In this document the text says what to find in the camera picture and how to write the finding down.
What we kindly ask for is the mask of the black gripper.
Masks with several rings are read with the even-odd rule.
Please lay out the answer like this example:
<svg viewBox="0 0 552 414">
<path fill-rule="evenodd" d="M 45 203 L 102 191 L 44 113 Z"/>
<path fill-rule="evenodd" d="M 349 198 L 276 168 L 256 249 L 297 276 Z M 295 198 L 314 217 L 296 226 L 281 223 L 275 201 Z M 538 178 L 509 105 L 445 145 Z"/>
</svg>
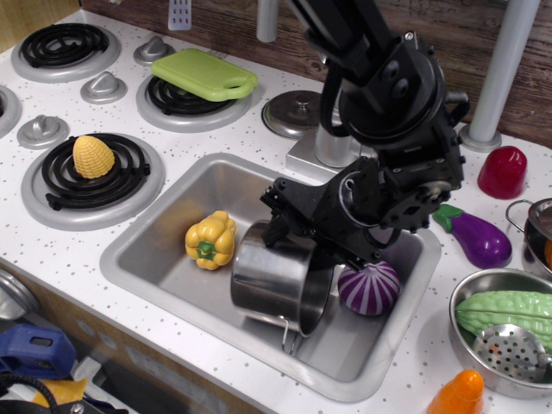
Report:
<svg viewBox="0 0 552 414">
<path fill-rule="evenodd" d="M 260 197 L 269 207 L 272 219 L 261 238 L 267 248 L 287 235 L 313 240 L 337 264 L 361 270 L 381 260 L 380 249 L 364 234 L 364 229 L 346 212 L 339 173 L 320 186 L 278 178 Z"/>
</svg>

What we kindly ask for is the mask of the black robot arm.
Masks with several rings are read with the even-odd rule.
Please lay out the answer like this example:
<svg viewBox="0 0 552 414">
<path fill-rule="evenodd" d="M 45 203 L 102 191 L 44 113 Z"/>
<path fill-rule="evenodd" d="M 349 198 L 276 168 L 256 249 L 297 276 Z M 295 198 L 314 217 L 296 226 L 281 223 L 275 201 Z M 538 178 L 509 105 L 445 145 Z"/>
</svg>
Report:
<svg viewBox="0 0 552 414">
<path fill-rule="evenodd" d="M 322 126 L 371 148 L 328 183 L 279 178 L 262 195 L 272 218 L 262 239 L 312 239 L 337 263 L 362 269 L 402 231 L 429 226 L 430 215 L 461 186 L 464 157 L 455 126 L 468 113 L 463 92 L 448 92 L 431 47 L 394 34 L 372 1 L 293 1 L 305 39 L 329 71 Z"/>
</svg>

